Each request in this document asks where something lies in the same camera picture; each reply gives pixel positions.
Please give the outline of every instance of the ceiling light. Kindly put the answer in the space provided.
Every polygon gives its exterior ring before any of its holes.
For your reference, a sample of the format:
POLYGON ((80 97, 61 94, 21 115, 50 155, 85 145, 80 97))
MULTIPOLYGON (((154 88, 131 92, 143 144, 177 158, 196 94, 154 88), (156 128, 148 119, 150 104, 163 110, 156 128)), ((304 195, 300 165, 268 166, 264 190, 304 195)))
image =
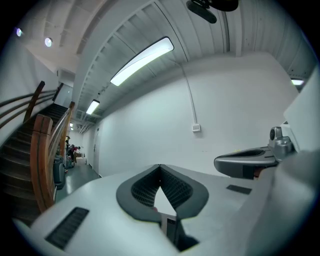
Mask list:
POLYGON ((16 33, 16 35, 17 35, 18 37, 21 37, 21 35, 22 35, 22 30, 21 30, 20 28, 17 28, 15 33, 16 33))
POLYGON ((52 39, 47 37, 45 40, 44 40, 44 44, 47 46, 47 47, 51 47, 52 46, 52 39))
POLYGON ((291 81, 295 86, 300 86, 304 83, 304 81, 300 79, 291 79, 291 81))
POLYGON ((85 113, 91 115, 95 111, 95 109, 99 106, 99 104, 100 104, 100 101, 97 101, 94 99, 85 113))
POLYGON ((156 58, 164 55, 174 49, 174 46, 168 37, 160 39, 154 44, 150 45, 132 60, 130 60, 118 73, 111 79, 111 83, 116 86, 121 85, 128 77, 137 72, 143 66, 152 62, 156 58))

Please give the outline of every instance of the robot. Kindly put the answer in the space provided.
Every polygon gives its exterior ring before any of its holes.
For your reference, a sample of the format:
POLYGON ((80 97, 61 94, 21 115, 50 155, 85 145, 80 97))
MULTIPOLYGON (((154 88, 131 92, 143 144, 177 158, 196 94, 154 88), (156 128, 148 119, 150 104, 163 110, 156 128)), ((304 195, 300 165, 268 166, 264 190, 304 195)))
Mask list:
POLYGON ((267 146, 215 159, 227 176, 155 164, 85 184, 30 228, 14 223, 42 255, 273 255, 319 195, 319 81, 317 68, 267 146), (153 207, 159 187, 176 211, 172 239, 153 207))

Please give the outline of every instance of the wooden handrail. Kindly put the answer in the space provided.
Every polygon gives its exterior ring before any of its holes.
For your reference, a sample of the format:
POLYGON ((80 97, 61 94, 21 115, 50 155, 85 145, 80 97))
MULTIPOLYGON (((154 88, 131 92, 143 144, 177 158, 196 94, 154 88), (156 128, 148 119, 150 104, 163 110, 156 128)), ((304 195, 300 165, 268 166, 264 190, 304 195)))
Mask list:
POLYGON ((27 105, 27 104, 29 104, 29 103, 30 103, 30 100, 25 101, 25 102, 22 102, 21 104, 16 105, 16 106, 14 106, 14 107, 12 107, 12 108, 9 108, 7 111, 5 111, 5 112, 3 112, 2 114, 0 114, 0 118, 3 118, 4 116, 6 116, 7 114, 11 113, 12 111, 15 111, 15 110, 17 110, 18 108, 21 108, 22 106, 27 105))
POLYGON ((15 97, 15 98, 8 99, 8 100, 0 103, 0 108, 3 107, 3 106, 5 106, 5 105, 8 105, 8 104, 10 104, 10 103, 12 103, 12 102, 16 102, 16 101, 19 101, 19 100, 22 100, 22 99, 31 97, 31 96, 33 96, 33 95, 34 95, 33 93, 30 93, 30 94, 26 94, 26 95, 23 95, 23 96, 19 96, 19 97, 15 97))
POLYGON ((53 129, 50 117, 38 114, 35 119, 31 139, 30 170, 35 198, 41 212, 54 204, 55 185, 52 168, 58 144, 60 143, 60 155, 61 148, 65 147, 66 132, 74 106, 75 103, 71 102, 53 129))
MULTIPOLYGON (((40 92, 40 94, 53 93, 53 92, 56 92, 56 91, 57 91, 56 89, 55 90, 45 90, 45 91, 40 92)), ((11 99, 5 100, 5 101, 0 103, 0 108, 5 106, 5 105, 8 105, 8 104, 10 104, 12 102, 16 102, 16 101, 31 97, 33 95, 34 95, 33 93, 29 93, 29 94, 26 94, 26 95, 23 95, 23 96, 18 96, 18 97, 15 97, 15 98, 11 98, 11 99)))
MULTIPOLYGON (((36 104, 34 104, 34 106, 37 106, 37 105, 39 105, 39 104, 41 104, 41 103, 44 103, 44 102, 46 102, 46 101, 48 101, 48 100, 51 100, 51 99, 53 98, 53 97, 51 97, 51 96, 46 96, 46 97, 49 97, 49 98, 45 98, 45 99, 37 102, 36 104)), ((20 114, 22 114, 23 112, 25 112, 27 109, 28 109, 28 107, 25 107, 25 108, 21 109, 20 111, 18 111, 17 113, 15 113, 15 114, 13 114, 12 116, 10 116, 9 118, 7 118, 6 120, 4 120, 2 123, 0 123, 0 129, 1 129, 2 127, 4 127, 7 123, 9 123, 12 119, 16 118, 17 116, 19 116, 20 114)))
POLYGON ((30 147, 30 174, 34 195, 43 213, 54 204, 54 180, 48 168, 50 132, 53 121, 50 117, 38 114, 33 126, 30 147))
POLYGON ((53 96, 53 99, 52 99, 53 101, 56 100, 58 94, 60 93, 60 90, 61 90, 62 86, 64 86, 64 83, 63 83, 63 82, 60 83, 60 85, 59 85, 58 88, 56 89, 55 95, 53 96))
POLYGON ((52 97, 53 97, 54 95, 55 95, 55 93, 50 93, 50 94, 42 95, 42 96, 38 97, 37 101, 40 100, 40 99, 49 97, 49 96, 52 96, 52 97))
POLYGON ((30 119, 31 117, 31 114, 32 114, 32 111, 34 110, 34 107, 35 107, 35 104, 36 104, 36 101, 39 97, 39 94, 41 93, 43 87, 45 86, 45 82, 44 81, 41 81, 38 85, 38 87, 36 88, 31 100, 30 100, 30 103, 29 103, 29 106, 28 106, 28 109, 26 110, 25 112, 25 115, 24 115, 24 119, 23 119, 23 122, 27 121, 30 119))

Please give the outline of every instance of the floor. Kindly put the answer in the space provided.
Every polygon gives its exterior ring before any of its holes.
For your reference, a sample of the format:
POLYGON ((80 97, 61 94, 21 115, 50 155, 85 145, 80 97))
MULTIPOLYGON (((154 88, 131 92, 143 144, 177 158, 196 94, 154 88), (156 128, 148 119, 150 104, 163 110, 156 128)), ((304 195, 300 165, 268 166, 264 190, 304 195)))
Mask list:
POLYGON ((57 190, 55 202, 58 203, 82 185, 98 178, 98 174, 89 165, 76 163, 74 168, 68 169, 65 175, 65 185, 61 190, 57 190))

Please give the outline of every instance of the ceiling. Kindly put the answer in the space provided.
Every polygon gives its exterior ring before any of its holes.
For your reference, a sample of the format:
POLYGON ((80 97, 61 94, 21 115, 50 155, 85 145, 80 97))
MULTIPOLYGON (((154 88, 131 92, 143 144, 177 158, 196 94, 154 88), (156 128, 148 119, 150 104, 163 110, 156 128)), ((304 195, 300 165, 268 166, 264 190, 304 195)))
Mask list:
POLYGON ((191 13, 187 0, 158 0, 136 10, 124 20, 92 55, 79 96, 78 108, 87 109, 99 97, 97 113, 102 113, 123 95, 145 81, 172 68, 213 54, 264 51, 272 54, 292 78, 307 79, 316 59, 295 22, 273 1, 243 0, 234 12, 211 11, 217 23, 210 24, 191 13), (133 56, 168 36, 174 50, 141 68, 120 87, 110 79, 133 56))
POLYGON ((40 0, 18 25, 24 45, 50 70, 76 73, 93 29, 115 0, 40 0), (52 47, 44 44, 53 40, 52 47))
POLYGON ((23 40, 36 56, 58 68, 77 72, 72 95, 77 117, 83 117, 82 113, 100 93, 101 103, 95 115, 85 117, 89 122, 95 122, 125 94, 171 69, 175 63, 214 54, 230 52, 239 57, 244 52, 269 52, 290 77, 306 80, 311 74, 316 58, 294 20, 274 1, 241 0, 233 12, 211 8, 217 17, 215 24, 190 12, 186 2, 47 0, 30 11, 21 23, 28 35, 23 40), (134 11, 124 14, 129 7, 134 11), (120 22, 110 28, 117 11, 123 17, 117 17, 120 22), (99 29, 110 32, 102 34, 99 29), (172 41, 172 52, 141 68, 120 87, 109 83, 132 57, 164 36, 172 41), (45 37, 53 39, 52 48, 44 46, 45 37), (86 56, 82 56, 85 47, 86 56))

